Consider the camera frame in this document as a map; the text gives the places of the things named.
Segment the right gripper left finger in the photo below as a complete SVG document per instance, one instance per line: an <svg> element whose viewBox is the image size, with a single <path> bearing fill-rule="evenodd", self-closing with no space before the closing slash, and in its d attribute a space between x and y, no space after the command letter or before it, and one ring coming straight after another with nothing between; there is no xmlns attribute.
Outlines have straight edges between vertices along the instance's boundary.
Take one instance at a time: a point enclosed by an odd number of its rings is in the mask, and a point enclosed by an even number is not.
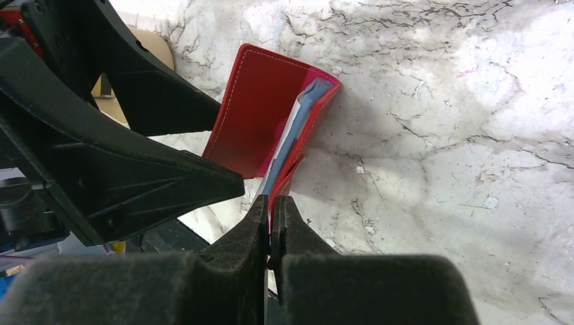
<svg viewBox="0 0 574 325"><path fill-rule="evenodd" d="M1 301L2 324L264 324L268 198L199 253L38 259Z"/></svg>

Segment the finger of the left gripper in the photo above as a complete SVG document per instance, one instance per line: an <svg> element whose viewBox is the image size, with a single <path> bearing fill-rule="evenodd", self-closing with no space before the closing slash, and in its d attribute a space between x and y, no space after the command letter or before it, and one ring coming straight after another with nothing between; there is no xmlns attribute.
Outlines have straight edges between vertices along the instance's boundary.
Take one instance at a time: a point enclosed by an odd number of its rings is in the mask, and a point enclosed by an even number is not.
<svg viewBox="0 0 574 325"><path fill-rule="evenodd" d="M24 1L22 15L50 70L80 98L104 74L130 128L155 136L210 131L219 103L162 63L110 1Z"/></svg>
<svg viewBox="0 0 574 325"><path fill-rule="evenodd" d="M88 245L126 240L244 193L240 174L97 111L21 38L1 40L1 154Z"/></svg>

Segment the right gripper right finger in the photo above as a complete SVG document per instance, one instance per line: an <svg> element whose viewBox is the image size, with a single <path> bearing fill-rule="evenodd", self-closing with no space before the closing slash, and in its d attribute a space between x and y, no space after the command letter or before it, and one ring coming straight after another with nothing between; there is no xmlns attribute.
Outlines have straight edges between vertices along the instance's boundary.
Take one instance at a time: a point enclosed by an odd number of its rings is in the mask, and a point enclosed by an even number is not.
<svg viewBox="0 0 574 325"><path fill-rule="evenodd" d="M271 264L287 324L478 324L458 268L438 255L343 255L278 196Z"/></svg>

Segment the beige oval tray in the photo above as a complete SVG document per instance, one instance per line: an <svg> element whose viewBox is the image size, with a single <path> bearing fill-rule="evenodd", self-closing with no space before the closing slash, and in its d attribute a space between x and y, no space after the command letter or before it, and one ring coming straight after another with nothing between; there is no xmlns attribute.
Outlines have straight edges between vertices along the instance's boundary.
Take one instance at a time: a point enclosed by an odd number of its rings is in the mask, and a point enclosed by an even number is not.
<svg viewBox="0 0 574 325"><path fill-rule="evenodd" d="M172 51L167 41L160 35L132 26L129 30L141 45L148 50L149 54L155 56L167 68L175 69ZM136 100L131 97L132 95L150 95L153 91L158 90L159 86L153 86L150 75L147 76L143 72L133 72L120 77L120 93L115 92L115 88L113 88L109 78L102 74L91 90L91 94L102 114L129 128L129 122L123 112L123 105L128 104L129 109L134 110L145 101Z"/></svg>

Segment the red leather card holder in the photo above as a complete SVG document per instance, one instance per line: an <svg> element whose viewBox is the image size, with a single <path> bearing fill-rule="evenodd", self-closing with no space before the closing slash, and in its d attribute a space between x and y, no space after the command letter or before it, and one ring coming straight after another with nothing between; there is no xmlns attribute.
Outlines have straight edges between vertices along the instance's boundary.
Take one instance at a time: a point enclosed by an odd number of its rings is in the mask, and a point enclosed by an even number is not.
<svg viewBox="0 0 574 325"><path fill-rule="evenodd" d="M203 158L244 179L263 178L269 210L290 191L292 176L342 83L331 74L245 43L239 47Z"/></svg>

